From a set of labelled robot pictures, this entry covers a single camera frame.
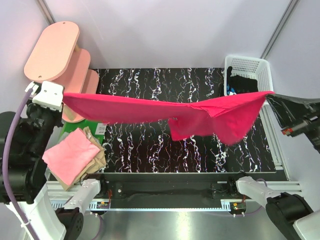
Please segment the red t shirt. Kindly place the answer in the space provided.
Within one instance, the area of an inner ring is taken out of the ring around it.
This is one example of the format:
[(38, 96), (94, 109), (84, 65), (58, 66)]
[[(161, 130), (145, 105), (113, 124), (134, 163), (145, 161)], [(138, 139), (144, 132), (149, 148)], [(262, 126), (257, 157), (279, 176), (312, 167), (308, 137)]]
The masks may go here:
[(87, 120), (139, 124), (167, 120), (174, 141), (216, 135), (234, 145), (250, 131), (270, 92), (242, 93), (192, 103), (104, 94), (65, 93), (63, 103)]

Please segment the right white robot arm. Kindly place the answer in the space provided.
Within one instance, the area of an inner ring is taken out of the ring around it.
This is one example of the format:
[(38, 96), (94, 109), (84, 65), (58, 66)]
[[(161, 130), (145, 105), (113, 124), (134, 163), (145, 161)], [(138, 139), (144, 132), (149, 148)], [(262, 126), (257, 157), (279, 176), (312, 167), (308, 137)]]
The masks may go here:
[[(304, 134), (315, 150), (320, 149), (320, 100), (281, 94), (269, 94), (267, 102), (286, 136)], [(318, 240), (320, 212), (313, 211), (298, 194), (273, 190), (251, 176), (240, 173), (238, 179), (227, 185), (228, 195), (245, 195), (261, 207), (282, 235), (288, 240)]]

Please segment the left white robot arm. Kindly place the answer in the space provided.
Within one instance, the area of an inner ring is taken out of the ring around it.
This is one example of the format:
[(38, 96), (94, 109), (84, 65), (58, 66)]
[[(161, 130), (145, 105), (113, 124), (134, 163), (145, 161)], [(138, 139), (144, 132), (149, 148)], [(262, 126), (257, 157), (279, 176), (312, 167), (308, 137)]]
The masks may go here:
[(7, 176), (13, 196), (27, 228), (40, 240), (76, 240), (83, 229), (84, 215), (94, 197), (103, 198), (108, 186), (96, 174), (86, 177), (80, 189), (62, 207), (54, 209), (48, 195), (42, 156), (55, 126), (62, 125), (62, 113), (27, 104), (27, 117), (17, 119), (11, 145), (5, 148), (15, 112), (0, 115), (0, 152), (7, 153)]

